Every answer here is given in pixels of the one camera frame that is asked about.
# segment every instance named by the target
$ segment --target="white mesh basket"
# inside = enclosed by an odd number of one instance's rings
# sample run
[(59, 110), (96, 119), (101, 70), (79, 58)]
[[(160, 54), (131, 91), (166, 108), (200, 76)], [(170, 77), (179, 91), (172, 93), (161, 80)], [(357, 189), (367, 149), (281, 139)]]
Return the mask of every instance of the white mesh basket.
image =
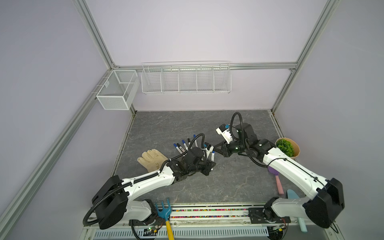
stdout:
[(141, 75), (145, 94), (161, 93), (229, 93), (229, 64), (191, 67), (144, 67)]
[(136, 70), (113, 70), (96, 97), (106, 110), (129, 110), (139, 85)]

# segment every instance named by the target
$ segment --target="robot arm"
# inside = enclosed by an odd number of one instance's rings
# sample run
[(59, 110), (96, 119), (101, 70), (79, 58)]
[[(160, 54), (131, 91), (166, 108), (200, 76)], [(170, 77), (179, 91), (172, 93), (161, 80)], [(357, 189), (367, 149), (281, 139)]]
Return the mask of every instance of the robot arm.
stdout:
[(254, 163), (261, 167), (270, 166), (291, 180), (306, 195), (300, 199), (283, 199), (274, 197), (264, 206), (264, 218), (274, 221), (278, 217), (302, 217), (309, 218), (320, 227), (328, 228), (335, 218), (344, 209), (344, 195), (342, 184), (332, 178), (317, 175), (313, 171), (303, 167), (285, 155), (272, 142), (266, 139), (258, 139), (250, 124), (241, 123), (236, 131), (239, 137), (237, 141), (229, 129), (229, 125), (221, 125), (216, 131), (225, 141), (215, 146), (214, 151), (229, 157), (233, 153), (246, 153)]
[[(138, 202), (134, 199), (158, 187), (182, 181), (197, 172), (208, 176), (211, 168), (216, 165), (207, 160), (204, 151), (197, 147), (188, 150), (183, 158), (178, 157), (165, 161), (159, 170), (138, 177), (120, 180), (115, 175), (109, 178), (93, 197), (93, 207), (83, 219), (84, 226), (98, 223), (100, 229), (107, 229), (122, 219), (152, 223), (157, 214), (153, 203), (150, 200)], [(88, 218), (93, 211), (97, 220), (89, 222)]]

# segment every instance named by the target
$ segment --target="black cable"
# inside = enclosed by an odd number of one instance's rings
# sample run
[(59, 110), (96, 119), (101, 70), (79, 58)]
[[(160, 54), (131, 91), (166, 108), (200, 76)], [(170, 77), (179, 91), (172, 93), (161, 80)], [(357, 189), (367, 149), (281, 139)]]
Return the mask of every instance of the black cable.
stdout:
[(332, 227), (332, 225), (330, 225), (330, 228), (332, 228), (332, 230), (335, 232), (335, 233), (339, 233), (339, 230), (337, 229), (336, 225), (334, 222), (332, 222), (333, 226), (336, 228), (336, 230)]
[(241, 114), (239, 112), (235, 112), (233, 115), (232, 115), (232, 118), (231, 118), (231, 123), (230, 123), (230, 126), (229, 126), (229, 133), (231, 134), (232, 138), (235, 139), (235, 140), (239, 140), (239, 138), (235, 137), (235, 135), (233, 134), (232, 132), (232, 127), (233, 127), (233, 120), (235, 119), (235, 116), (238, 115), (239, 116), (239, 120), (240, 120), (240, 130), (241, 130), (241, 139), (240, 139), (240, 142), (242, 142), (244, 144), (244, 147), (246, 147), (245, 145), (245, 138), (244, 138), (244, 126), (243, 126), (243, 118), (241, 116)]
[(196, 139), (197, 139), (198, 137), (200, 137), (200, 136), (202, 137), (202, 139), (201, 139), (201, 149), (204, 148), (205, 134), (204, 134), (204, 133), (199, 133), (199, 134), (196, 135), (196, 137), (194, 137), (194, 138), (192, 139), (191, 143), (190, 143), (189, 146), (188, 146), (188, 149), (191, 149), (193, 143), (194, 143), (194, 142), (196, 141)]
[(248, 213), (248, 217), (249, 217), (250, 215), (254, 215), (254, 216), (258, 217), (258, 218), (264, 219), (262, 216), (257, 215), (257, 214), (254, 214), (253, 212)]
[(283, 240), (283, 238), (284, 238), (285, 235), (287, 234), (287, 232), (288, 232), (288, 226), (289, 226), (289, 223), (287, 223), (287, 228), (285, 229), (285, 233), (284, 233), (283, 237), (282, 237), (280, 240)]
[(278, 157), (278, 158), (275, 158), (274, 160), (277, 160), (277, 159), (287, 160), (286, 157)]
[(327, 191), (327, 188), (325, 188), (325, 185), (317, 178), (317, 177), (313, 177), (311, 174), (309, 174), (307, 171), (305, 171), (304, 169), (302, 169), (301, 167), (297, 166), (296, 164), (294, 164), (293, 162), (291, 162), (290, 160), (288, 160), (287, 158), (283, 158), (283, 157), (278, 157), (278, 158), (275, 158), (274, 160), (272, 160), (270, 163), (268, 163), (267, 167), (275, 160), (277, 159), (283, 159), (284, 161), (287, 161), (287, 162), (290, 162), (291, 164), (295, 165), (296, 167), (298, 167), (300, 170), (302, 170), (303, 172), (305, 172), (306, 174), (308, 174), (310, 177), (312, 177), (315, 182), (319, 182), (323, 185), (324, 187), (324, 190)]
[(131, 182), (128, 182), (128, 183), (126, 183), (126, 184), (124, 184), (124, 185), (121, 185), (121, 186), (119, 186), (119, 187), (117, 187), (117, 188), (115, 188), (115, 189), (113, 189), (113, 190), (111, 190), (111, 191), (109, 191), (106, 195), (104, 195), (97, 203), (95, 203), (90, 209), (89, 209), (89, 211), (85, 214), (85, 216), (84, 216), (84, 218), (83, 218), (83, 225), (84, 226), (91, 226), (91, 225), (93, 225), (93, 224), (95, 224), (95, 223), (97, 223), (98, 222), (98, 220), (96, 219), (96, 220), (93, 220), (93, 221), (88, 221), (88, 218), (91, 216), (91, 214), (93, 213), (93, 211), (95, 211), (95, 209), (103, 202), (103, 201), (105, 201), (108, 197), (110, 197), (112, 194), (115, 194), (115, 193), (117, 193), (118, 191), (120, 191), (121, 189), (123, 189), (123, 188), (125, 188), (125, 187), (128, 187), (128, 186), (130, 186), (130, 185), (132, 185), (132, 183)]
[(312, 177), (312, 178), (315, 180), (315, 182), (318, 181), (319, 183), (321, 183), (321, 184), (323, 185), (323, 187), (324, 187), (324, 190), (327, 191), (327, 189), (325, 188), (325, 185), (324, 185), (322, 182), (320, 182), (320, 180), (319, 180), (317, 177), (313, 177), (311, 174), (309, 174), (308, 172), (306, 172), (304, 169), (302, 169), (301, 167), (297, 166), (297, 165), (294, 164), (293, 162), (289, 161), (288, 159), (285, 159), (285, 160), (288, 161), (288, 162), (290, 162), (291, 164), (295, 165), (296, 167), (298, 167), (300, 170), (302, 170), (302, 171), (305, 172), (306, 174), (308, 174), (310, 177)]
[(133, 183), (138, 183), (138, 182), (142, 182), (144, 180), (147, 180), (147, 179), (150, 179), (150, 178), (153, 178), (153, 177), (156, 177), (158, 176), (159, 173), (158, 172), (155, 172), (154, 174), (151, 174), (151, 175), (148, 175), (148, 176), (145, 176), (145, 177), (142, 177), (142, 178), (139, 178), (139, 179), (136, 179), (133, 181)]
[(133, 220), (129, 220), (129, 224), (131, 225), (132, 233), (137, 240), (142, 240), (136, 233), (135, 228), (133, 227)]
[(251, 157), (251, 155), (249, 155), (249, 153), (245, 152), (247, 154), (247, 156), (252, 160), (252, 162), (254, 162), (257, 166), (259, 167), (267, 167), (267, 165), (265, 164), (261, 164), (259, 163), (258, 161), (254, 160), (253, 157)]
[(160, 172), (163, 171), (163, 168), (165, 167), (166, 163), (169, 162), (170, 160), (171, 160), (171, 159), (168, 159), (168, 160), (165, 160), (165, 161), (163, 162), (163, 164), (161, 165), (161, 167), (160, 167), (160, 169), (159, 169)]
[(232, 132), (232, 128), (233, 128), (233, 120), (235, 119), (236, 113), (234, 113), (234, 114), (232, 115), (231, 123), (229, 124), (229, 133), (231, 134), (231, 136), (232, 136), (232, 138), (233, 138), (234, 140), (239, 140), (237, 137), (235, 137), (235, 135), (234, 135), (233, 132)]

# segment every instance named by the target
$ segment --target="wall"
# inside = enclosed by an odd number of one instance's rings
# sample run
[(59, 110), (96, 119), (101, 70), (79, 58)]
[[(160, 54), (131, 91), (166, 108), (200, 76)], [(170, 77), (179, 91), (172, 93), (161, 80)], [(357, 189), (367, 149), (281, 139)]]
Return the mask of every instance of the wall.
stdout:
[(145, 95), (140, 86), (133, 105), (139, 111), (271, 109), (290, 72), (271, 69), (231, 73), (232, 91), (228, 94)]
[(384, 2), (342, 1), (277, 110), (299, 161), (343, 183), (345, 239), (382, 239)]
[(87, 0), (118, 66), (296, 61), (326, 0)]
[[(116, 65), (295, 62), (326, 0), (87, 0)], [(232, 71), (227, 94), (144, 95), (139, 111), (270, 109), (287, 70)]]
[(106, 66), (70, 0), (1, 1), (0, 32), (1, 215)]
[(77, 240), (129, 121), (129, 111), (104, 110), (97, 102), (7, 240)]

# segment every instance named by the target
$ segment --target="table surface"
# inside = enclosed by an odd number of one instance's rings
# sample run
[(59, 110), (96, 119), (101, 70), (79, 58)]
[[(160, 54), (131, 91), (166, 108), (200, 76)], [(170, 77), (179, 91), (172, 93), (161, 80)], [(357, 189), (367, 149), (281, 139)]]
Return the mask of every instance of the table surface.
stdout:
[[(205, 142), (216, 145), (224, 140), (216, 129), (221, 124), (229, 124), (234, 112), (137, 112), (116, 174), (122, 179), (147, 173), (147, 169), (137, 162), (144, 151), (157, 149), (166, 157), (174, 157), (179, 153), (173, 144), (182, 145), (182, 139), (192, 139), (194, 134), (204, 133)], [(243, 122), (252, 125), (259, 139), (266, 138), (275, 142), (279, 138), (267, 110), (239, 112)], [(215, 154), (215, 162), (217, 165), (209, 176), (196, 173), (181, 182), (157, 188), (136, 200), (151, 199), (153, 202), (160, 202), (169, 198), (171, 203), (266, 202), (271, 197), (278, 196), (275, 176), (249, 158), (237, 154), (230, 157)], [(293, 189), (299, 197), (304, 196), (287, 178), (281, 174), (279, 177), (285, 192)]]

